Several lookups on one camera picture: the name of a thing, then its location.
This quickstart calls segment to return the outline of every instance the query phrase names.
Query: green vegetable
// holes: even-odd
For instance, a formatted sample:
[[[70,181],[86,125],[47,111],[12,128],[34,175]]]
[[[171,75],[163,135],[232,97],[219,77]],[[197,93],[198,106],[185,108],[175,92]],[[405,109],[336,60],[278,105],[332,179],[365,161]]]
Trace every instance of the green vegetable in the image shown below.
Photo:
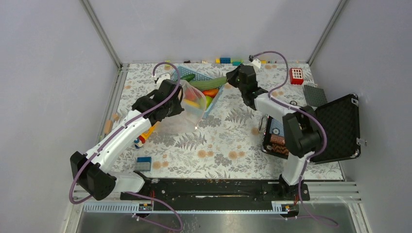
[[[189,84],[196,87],[200,91],[206,91],[214,88],[218,88],[225,84],[226,77],[220,77],[216,79],[206,80],[206,81],[191,81]]]
[[[192,79],[194,79],[194,77],[196,77],[196,75],[194,75],[194,74],[188,74],[188,75],[185,75],[185,76],[181,77],[180,79],[181,79],[181,80],[186,80],[186,81],[190,82],[190,81],[192,81]]]

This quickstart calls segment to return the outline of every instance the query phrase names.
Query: cable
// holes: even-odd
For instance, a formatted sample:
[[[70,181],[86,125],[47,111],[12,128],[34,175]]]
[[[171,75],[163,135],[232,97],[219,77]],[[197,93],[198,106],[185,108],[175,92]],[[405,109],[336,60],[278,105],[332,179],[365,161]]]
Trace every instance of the cable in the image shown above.
[[[161,62],[161,63],[157,64],[157,65],[153,68],[152,75],[155,76],[156,68],[159,67],[160,65],[170,65],[171,67],[173,67],[173,68],[176,70],[176,73],[177,73],[177,85],[176,85],[176,87],[173,89],[173,91],[170,93],[170,95],[167,96],[166,99],[164,99],[162,102],[160,102],[159,104],[157,104],[157,105],[154,106],[153,108],[145,111],[144,113],[141,113],[141,114],[139,114],[138,116],[136,116],[136,117],[132,118],[131,120],[127,121],[127,122],[125,123],[125,127],[126,127],[126,128],[127,128],[127,126],[128,126],[129,124],[131,124],[133,121],[135,121],[135,120],[139,119],[140,117],[148,114],[149,112],[155,110],[156,108],[160,107],[161,105],[163,105],[164,103],[166,103],[168,100],[170,100],[170,98],[172,98],[172,96],[176,93],[177,89],[179,88],[179,85],[180,85],[180,72],[179,72],[179,70],[177,69],[177,67],[176,67],[175,65],[173,65],[172,63],[169,63],[169,62]],[[89,195],[89,196],[85,197],[85,198],[82,199],[82,200],[75,201],[74,198],[73,198],[74,187],[76,186],[76,183],[77,183],[77,181],[79,180],[79,177],[80,177],[80,175],[82,174],[82,172],[84,171],[84,169],[86,168],[86,166],[87,166],[87,165],[94,159],[94,157],[96,157],[96,156],[98,155],[98,153],[99,153],[100,151],[102,151],[103,148],[104,148],[117,134],[119,134],[120,131],[122,131],[123,129],[125,129],[125,128],[122,126],[122,127],[118,128],[112,135],[110,135],[109,138],[97,149],[97,153],[93,153],[92,156],[91,156],[91,157],[83,164],[83,166],[79,169],[79,171],[77,172],[76,176],[73,178],[73,182],[71,183],[71,186],[70,186],[69,200],[70,200],[70,202],[71,202],[72,204],[75,204],[75,205],[76,205],[76,204],[80,204],[80,203],[83,203],[84,201],[88,200],[89,198],[91,198],[91,195]],[[160,202],[160,203],[164,204],[166,207],[168,207],[170,210],[172,210],[173,213],[174,213],[174,214],[177,216],[177,218],[179,219],[180,229],[169,228],[169,227],[164,226],[164,225],[162,225],[162,224],[160,224],[160,223],[156,223],[156,222],[153,222],[153,221],[144,219],[144,218],[142,218],[142,220],[147,221],[147,222],[150,222],[150,223],[155,224],[155,225],[157,225],[157,226],[163,227],[163,228],[165,228],[165,229],[172,230],[172,231],[181,231],[181,230],[183,229],[182,219],[181,219],[180,216],[177,214],[177,212],[176,212],[174,209],[172,209],[172,208],[171,208],[168,204],[166,204],[165,202],[163,202],[163,201],[161,201],[161,200],[159,200],[159,199],[150,198],[150,197],[143,196],[143,195],[140,195],[140,194],[137,194],[137,193],[131,193],[131,192],[127,192],[127,193],[128,193],[128,194],[131,194],[131,195],[134,195],[134,196],[137,196],[137,197],[140,197],[140,198],[149,199],[149,200],[154,200],[154,201],[157,201],[157,202]]]
[[[276,52],[276,51],[265,51],[265,52],[261,52],[261,53],[258,53],[258,54],[253,55],[253,56],[252,56],[252,59],[255,58],[255,57],[257,57],[257,56],[260,56],[260,55],[262,55],[262,54],[265,54],[265,53],[275,53],[275,54],[278,54],[279,56],[281,56],[281,57],[283,58],[283,60],[285,61],[285,64],[286,64],[286,78],[285,78],[285,81],[284,81],[281,85],[272,88],[272,89],[268,92],[268,97],[269,97],[269,99],[271,99],[273,102],[279,104],[280,106],[283,106],[283,107],[285,107],[285,108],[288,108],[288,109],[297,111],[297,112],[299,112],[299,113],[307,116],[309,119],[311,119],[313,122],[315,122],[315,124],[316,124],[316,125],[319,127],[319,129],[321,130],[321,133],[322,133],[322,136],[323,136],[322,148],[321,148],[319,151],[315,152],[313,155],[308,156],[308,158],[305,160],[305,163],[304,163],[304,165],[303,165],[302,172],[301,172],[300,175],[299,175],[299,180],[298,180],[298,195],[299,195],[300,202],[302,203],[303,208],[306,210],[306,212],[308,213],[308,215],[309,215],[310,217],[312,217],[312,218],[315,219],[316,221],[321,222],[322,224],[327,225],[327,226],[329,226],[329,227],[338,228],[338,227],[339,227],[339,223],[336,222],[335,220],[333,220],[333,219],[331,219],[331,218],[328,218],[328,217],[325,217],[325,216],[322,217],[322,218],[327,219],[327,220],[329,220],[329,221],[331,221],[331,222],[334,223],[333,225],[331,225],[331,224],[325,223],[324,221],[320,220],[320,219],[317,218],[315,215],[313,215],[313,214],[306,208],[306,205],[303,203],[303,199],[302,199],[302,195],[301,195],[301,182],[302,182],[303,174],[305,173],[305,170],[306,170],[306,166],[308,165],[308,161],[309,161],[311,158],[313,158],[313,157],[315,157],[315,156],[323,153],[323,152],[325,151],[325,149],[326,149],[327,138],[326,138],[325,129],[323,128],[323,126],[321,125],[321,123],[320,123],[316,118],[314,118],[312,115],[310,115],[310,114],[308,114],[308,113],[306,113],[306,112],[304,112],[304,111],[302,111],[302,110],[300,110],[300,109],[298,109],[298,108],[290,107],[289,105],[286,105],[286,104],[278,101],[277,99],[273,98],[273,96],[271,95],[271,93],[272,93],[273,91],[275,91],[275,90],[283,87],[283,86],[286,84],[286,82],[288,81],[288,77],[289,77],[289,66],[288,66],[288,62],[286,61],[285,56],[283,56],[280,52]]]
[[[151,197],[143,196],[143,195],[140,195],[140,194],[137,194],[137,193],[132,193],[132,192],[126,192],[126,193],[127,193],[127,194],[130,194],[130,195],[133,195],[133,196],[136,196],[136,197],[139,197],[139,198],[144,198],[144,199],[148,199],[148,200],[154,200],[154,201],[157,201],[157,202],[165,205],[166,207],[168,207],[168,209],[170,209],[170,210],[177,216],[177,219],[178,219],[179,222],[180,222],[180,228],[179,228],[179,229],[170,228],[170,227],[167,227],[167,226],[162,225],[162,224],[157,223],[157,222],[153,222],[153,221],[148,220],[148,219],[145,219],[145,218],[139,218],[139,217],[137,217],[138,220],[143,220],[143,221],[145,221],[145,222],[152,223],[152,224],[154,224],[154,225],[157,225],[157,226],[159,226],[159,227],[163,227],[163,228],[165,228],[165,229],[167,229],[167,230],[170,230],[170,231],[180,232],[180,231],[183,230],[183,222],[182,222],[181,217],[179,216],[179,214],[178,214],[171,206],[169,206],[169,205],[168,205],[167,203],[165,203],[164,201],[159,200],[159,199],[157,199],[157,198],[151,198]]]

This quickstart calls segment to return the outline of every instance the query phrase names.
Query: blue lego brick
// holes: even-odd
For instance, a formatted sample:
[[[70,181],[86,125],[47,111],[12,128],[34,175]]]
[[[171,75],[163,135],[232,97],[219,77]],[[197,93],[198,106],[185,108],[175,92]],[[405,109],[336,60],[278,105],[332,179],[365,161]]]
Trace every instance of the blue lego brick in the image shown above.
[[[230,63],[231,63],[230,57],[221,57],[220,58],[220,64],[230,64]]]
[[[152,169],[151,157],[139,157],[135,165],[135,171],[150,171]]]
[[[138,163],[140,163],[140,162],[149,162],[149,163],[151,163],[152,158],[151,157],[139,157],[139,158],[137,158],[137,162]]]

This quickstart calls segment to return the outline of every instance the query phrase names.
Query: white wall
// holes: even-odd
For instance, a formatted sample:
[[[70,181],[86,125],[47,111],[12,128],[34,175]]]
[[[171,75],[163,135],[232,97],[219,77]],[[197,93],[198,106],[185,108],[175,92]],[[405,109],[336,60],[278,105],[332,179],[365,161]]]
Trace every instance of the white wall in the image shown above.
[[[312,66],[330,100],[359,94],[368,147],[344,169],[374,233],[412,228],[411,12],[410,0],[350,0]]]
[[[2,1],[0,32],[0,232],[56,233],[116,68],[76,0]]]
[[[265,50],[306,61],[338,2],[90,0],[125,63],[246,59]]]

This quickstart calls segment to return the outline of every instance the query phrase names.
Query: patterned table surface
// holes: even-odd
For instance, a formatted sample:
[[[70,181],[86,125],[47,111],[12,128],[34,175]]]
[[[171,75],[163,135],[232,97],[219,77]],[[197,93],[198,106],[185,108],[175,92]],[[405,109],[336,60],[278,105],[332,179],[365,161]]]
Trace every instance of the patterned table surface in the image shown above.
[[[235,67],[227,64],[177,64],[211,77],[222,77]],[[154,89],[151,72],[155,64],[130,64],[118,107],[120,120],[137,98]],[[307,64],[291,64],[302,68],[305,83],[313,83]],[[285,79],[285,64],[266,64],[257,72],[259,85],[269,90]],[[172,73],[170,67],[159,67],[157,74]],[[294,100],[305,105],[302,86],[289,82],[274,93],[286,102]],[[210,115],[203,119],[194,133],[153,133],[144,146],[131,144],[113,166],[114,171],[132,172],[137,157],[152,157],[152,170],[147,177],[159,178],[232,178],[277,179],[286,160],[261,151],[263,135],[258,130],[262,114],[246,107],[240,91],[229,84]],[[342,180],[337,162],[308,165],[305,179]]]

